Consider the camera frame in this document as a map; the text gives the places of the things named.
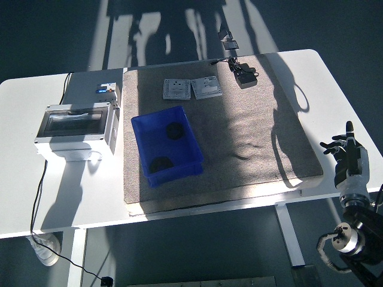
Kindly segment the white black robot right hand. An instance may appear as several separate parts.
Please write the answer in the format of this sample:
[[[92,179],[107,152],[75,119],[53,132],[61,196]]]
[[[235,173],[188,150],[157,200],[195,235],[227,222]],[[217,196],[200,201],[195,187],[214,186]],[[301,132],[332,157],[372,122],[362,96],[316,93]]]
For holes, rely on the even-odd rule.
[[[344,194],[362,194],[368,196],[367,183],[370,179],[369,156],[367,149],[354,135],[351,121],[346,122],[345,134],[332,137],[331,143],[320,142],[323,154],[331,154],[335,161],[335,187]]]

